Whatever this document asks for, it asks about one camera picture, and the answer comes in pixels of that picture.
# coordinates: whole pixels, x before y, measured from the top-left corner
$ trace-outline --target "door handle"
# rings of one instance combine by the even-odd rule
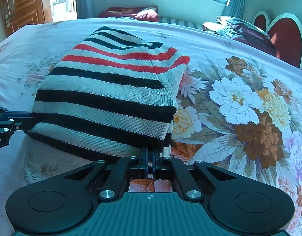
[[[9,19],[11,19],[11,18],[13,18],[14,17],[14,15],[12,14],[12,15],[6,15],[5,16],[5,21],[6,21],[6,25],[7,25],[7,27],[10,27],[10,21],[9,21]]]

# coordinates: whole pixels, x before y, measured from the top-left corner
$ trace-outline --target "red stripe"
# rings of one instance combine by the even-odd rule
[[[177,52],[176,49],[170,47],[165,53],[159,53],[158,55],[152,55],[152,54],[140,53],[140,52],[133,52],[125,55],[117,55],[114,53],[105,52],[98,48],[94,48],[87,44],[78,44],[76,47],[73,48],[73,50],[90,51],[90,52],[95,52],[118,59],[141,59],[141,60],[158,60],[158,61],[169,60]]]
[[[129,69],[137,72],[148,72],[148,73],[157,73],[162,74],[167,72],[168,70],[177,67],[181,64],[188,64],[190,58],[188,56],[180,56],[170,67],[158,67],[158,66],[137,66],[130,64],[120,64],[116,62],[112,62],[106,59],[96,58],[96,57],[87,57],[87,56],[76,56],[76,55],[67,55],[62,58],[61,61],[73,61],[94,65],[102,65],[102,66],[111,66],[117,68]]]

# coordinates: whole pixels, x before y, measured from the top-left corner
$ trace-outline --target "striped sweater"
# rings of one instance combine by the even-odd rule
[[[101,27],[75,46],[39,87],[26,133],[89,159],[170,155],[176,95],[189,57],[158,42]]]

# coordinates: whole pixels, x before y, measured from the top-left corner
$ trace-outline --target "wooden door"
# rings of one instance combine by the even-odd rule
[[[25,25],[52,22],[49,0],[0,0],[6,34]]]

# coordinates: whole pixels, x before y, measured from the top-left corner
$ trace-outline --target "flower center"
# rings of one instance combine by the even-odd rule
[[[237,103],[239,103],[241,106],[243,105],[243,97],[241,95],[241,93],[237,90],[232,90],[231,91],[231,96],[232,96],[232,100],[236,101]]]

